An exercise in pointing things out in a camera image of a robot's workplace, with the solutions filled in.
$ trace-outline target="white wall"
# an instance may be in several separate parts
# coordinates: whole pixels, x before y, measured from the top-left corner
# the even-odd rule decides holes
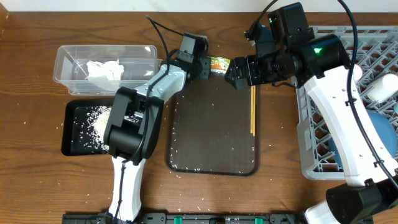
[[[297,2],[280,0],[271,8]],[[271,0],[0,0],[8,11],[258,12]],[[301,0],[307,12],[343,12],[337,0]],[[398,0],[346,0],[353,12],[398,12]]]

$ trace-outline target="green light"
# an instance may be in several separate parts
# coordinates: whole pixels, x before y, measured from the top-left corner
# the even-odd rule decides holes
[[[319,54],[321,52],[322,49],[313,49],[313,51],[315,51],[316,54]]]

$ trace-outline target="white crate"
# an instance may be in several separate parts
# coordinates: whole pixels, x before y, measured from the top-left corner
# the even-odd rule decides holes
[[[337,35],[349,57],[353,53],[353,30],[351,26],[314,26],[315,37]],[[386,103],[372,103],[363,90],[367,85],[387,73],[398,72],[398,27],[359,26],[356,63],[363,69],[363,77],[357,88],[366,109],[384,115],[398,129],[398,117],[392,107],[398,102],[398,93]],[[331,135],[322,114],[306,94],[304,87],[296,90],[299,124],[298,145],[303,175],[310,180],[343,180],[343,169],[333,162],[334,154],[327,146]]]

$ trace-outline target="blue bowl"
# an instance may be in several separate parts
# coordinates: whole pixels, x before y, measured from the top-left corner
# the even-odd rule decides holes
[[[368,115],[372,121],[374,128],[376,129],[377,134],[379,135],[379,138],[383,142],[384,146],[387,148],[387,151],[392,157],[395,157],[397,154],[398,140],[394,127],[390,122],[388,122],[387,118],[383,117],[383,115],[377,112],[368,110]],[[343,163],[341,161],[340,155],[338,154],[338,150],[334,140],[332,138],[329,139],[328,144],[329,151],[335,153],[334,159],[336,163],[340,167],[343,167]]]

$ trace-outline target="green clip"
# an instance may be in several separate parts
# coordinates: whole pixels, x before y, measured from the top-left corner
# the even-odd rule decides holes
[[[174,217],[174,224],[182,224],[182,217]]]
[[[262,224],[262,218],[255,218],[254,224]]]

